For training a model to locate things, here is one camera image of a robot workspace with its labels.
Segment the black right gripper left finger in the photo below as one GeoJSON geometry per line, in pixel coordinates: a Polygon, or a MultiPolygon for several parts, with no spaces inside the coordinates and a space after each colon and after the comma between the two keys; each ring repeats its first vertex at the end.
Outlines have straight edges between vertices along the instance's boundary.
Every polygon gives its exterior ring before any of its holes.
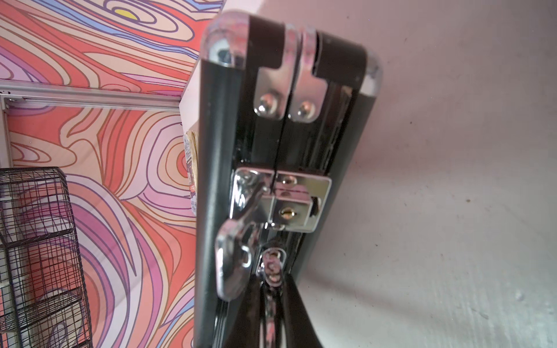
{"type": "Polygon", "coordinates": [[[261,279],[251,275],[236,320],[223,347],[257,348],[261,334],[261,279]]]}

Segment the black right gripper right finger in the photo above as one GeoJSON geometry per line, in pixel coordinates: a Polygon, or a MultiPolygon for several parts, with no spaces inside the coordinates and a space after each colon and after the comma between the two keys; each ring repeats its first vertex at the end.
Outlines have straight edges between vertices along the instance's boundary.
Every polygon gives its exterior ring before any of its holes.
{"type": "Polygon", "coordinates": [[[283,277],[281,307],[286,347],[323,347],[297,289],[295,280],[289,273],[283,277]]]}

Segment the black poker set case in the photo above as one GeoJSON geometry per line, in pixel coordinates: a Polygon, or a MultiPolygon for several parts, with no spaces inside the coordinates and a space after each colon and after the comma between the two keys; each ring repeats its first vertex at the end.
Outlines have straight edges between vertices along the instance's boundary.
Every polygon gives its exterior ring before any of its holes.
{"type": "Polygon", "coordinates": [[[377,100],[377,55],[246,12],[206,28],[199,60],[195,347],[223,347],[249,278],[259,347],[286,347],[283,277],[297,279],[377,100]]]}

